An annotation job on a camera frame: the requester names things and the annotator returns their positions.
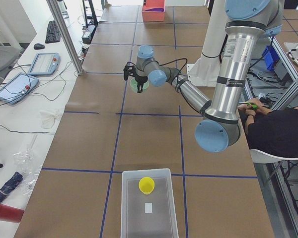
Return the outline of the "person's hand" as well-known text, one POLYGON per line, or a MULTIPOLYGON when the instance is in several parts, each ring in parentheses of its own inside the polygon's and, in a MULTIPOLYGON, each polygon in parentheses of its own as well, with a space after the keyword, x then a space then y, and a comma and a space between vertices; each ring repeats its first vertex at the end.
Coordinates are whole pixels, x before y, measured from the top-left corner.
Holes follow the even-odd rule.
POLYGON ((258 114, 267 115, 268 113, 272 112, 272 110, 266 107, 259 99, 253 98, 250 99, 248 102, 257 106, 256 113, 258 114))

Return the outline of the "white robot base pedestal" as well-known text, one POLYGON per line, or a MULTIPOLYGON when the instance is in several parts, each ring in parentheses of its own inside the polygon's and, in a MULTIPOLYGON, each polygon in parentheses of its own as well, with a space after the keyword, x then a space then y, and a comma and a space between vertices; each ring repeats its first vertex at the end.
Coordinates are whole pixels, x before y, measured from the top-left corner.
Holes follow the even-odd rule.
POLYGON ((214 87, 219 75, 221 49, 226 36, 227 14, 225 0, 215 0, 211 12, 201 56, 194 64, 187 65, 188 79, 195 86, 214 87))

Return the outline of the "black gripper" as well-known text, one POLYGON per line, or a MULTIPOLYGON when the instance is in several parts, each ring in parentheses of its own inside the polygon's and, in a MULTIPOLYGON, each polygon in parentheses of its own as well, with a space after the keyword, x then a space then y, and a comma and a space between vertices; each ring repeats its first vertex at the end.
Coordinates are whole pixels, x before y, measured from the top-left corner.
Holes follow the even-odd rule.
POLYGON ((135 80, 137 82, 137 93, 143 92, 143 85, 147 82, 147 76, 135 76, 135 80))

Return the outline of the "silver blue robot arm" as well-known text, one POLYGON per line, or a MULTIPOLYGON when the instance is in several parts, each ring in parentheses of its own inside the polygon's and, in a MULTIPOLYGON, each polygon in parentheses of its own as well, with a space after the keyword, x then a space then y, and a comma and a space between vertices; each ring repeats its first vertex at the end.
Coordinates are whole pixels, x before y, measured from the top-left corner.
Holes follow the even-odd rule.
POLYGON ((125 66, 124 78, 133 76, 138 92, 146 82, 155 87, 172 85, 203 116, 195 130, 199 146, 209 152, 221 152, 241 135, 236 110, 253 48, 258 39, 280 32, 283 10, 282 0, 215 1, 202 51, 202 58, 222 59, 211 99, 179 69, 160 65, 148 45, 139 47, 134 66, 125 66))

